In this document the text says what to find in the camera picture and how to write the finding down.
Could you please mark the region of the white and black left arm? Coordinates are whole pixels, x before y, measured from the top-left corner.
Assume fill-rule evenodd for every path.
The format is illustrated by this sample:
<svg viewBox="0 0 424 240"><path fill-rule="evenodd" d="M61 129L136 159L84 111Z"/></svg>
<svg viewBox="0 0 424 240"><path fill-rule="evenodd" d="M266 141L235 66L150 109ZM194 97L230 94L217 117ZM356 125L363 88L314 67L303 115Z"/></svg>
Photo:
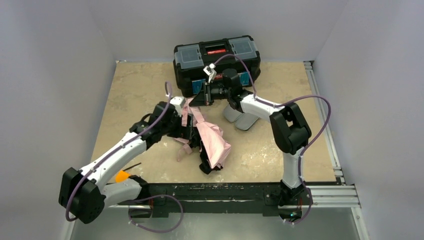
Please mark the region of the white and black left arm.
<svg viewBox="0 0 424 240"><path fill-rule="evenodd" d="M163 136L183 136L182 111L186 100L173 97L159 102L152 113L134 123L111 149L80 169L70 167L61 179L58 202L65 208L65 219L93 222L104 208L137 200L143 189L140 177L109 183L126 164L158 143Z"/></svg>

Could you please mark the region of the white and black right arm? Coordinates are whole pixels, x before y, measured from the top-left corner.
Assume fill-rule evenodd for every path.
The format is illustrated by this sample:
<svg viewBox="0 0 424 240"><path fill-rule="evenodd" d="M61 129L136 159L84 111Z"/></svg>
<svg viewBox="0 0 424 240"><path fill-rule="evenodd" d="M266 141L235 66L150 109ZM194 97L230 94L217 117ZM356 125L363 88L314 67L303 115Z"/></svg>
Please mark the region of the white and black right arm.
<svg viewBox="0 0 424 240"><path fill-rule="evenodd" d="M287 201L300 194L305 188L303 153L312 136L300 107L296 103L280 105L257 97L242 86L239 74L231 68L223 71L217 83L204 82L189 106L210 106L216 100L227 100L233 110L270 123L275 144L283 153L281 199Z"/></svg>

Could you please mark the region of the pink and black folding umbrella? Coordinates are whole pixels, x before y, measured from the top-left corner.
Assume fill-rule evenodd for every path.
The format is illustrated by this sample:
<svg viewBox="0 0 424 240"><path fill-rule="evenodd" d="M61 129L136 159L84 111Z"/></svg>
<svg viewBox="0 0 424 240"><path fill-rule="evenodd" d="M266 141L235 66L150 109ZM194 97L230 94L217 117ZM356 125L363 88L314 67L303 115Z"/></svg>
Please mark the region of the pink and black folding umbrella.
<svg viewBox="0 0 424 240"><path fill-rule="evenodd" d="M182 117L182 124L185 125L188 114L192 114L194 136L191 140L174 138L182 143L177 154L177 161L181 161L184 155L190 155L193 149L199 148L200 170L207 175L212 171L220 171L224 167L232 146L223 138L224 131L218 125L206 121L199 107L189 106L192 98L185 99L182 115L178 116Z"/></svg>

